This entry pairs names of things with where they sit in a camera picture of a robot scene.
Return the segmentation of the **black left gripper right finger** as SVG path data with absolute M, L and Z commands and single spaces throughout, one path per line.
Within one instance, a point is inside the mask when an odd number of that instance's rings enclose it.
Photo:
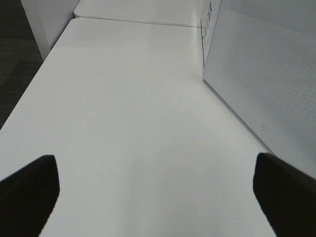
M 278 237 L 316 235 L 316 181 L 269 153 L 259 153 L 253 191 Z

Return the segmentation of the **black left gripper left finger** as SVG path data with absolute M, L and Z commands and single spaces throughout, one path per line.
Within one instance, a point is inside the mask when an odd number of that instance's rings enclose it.
M 38 237 L 60 193 L 55 156 L 44 155 L 0 181 L 0 235 Z

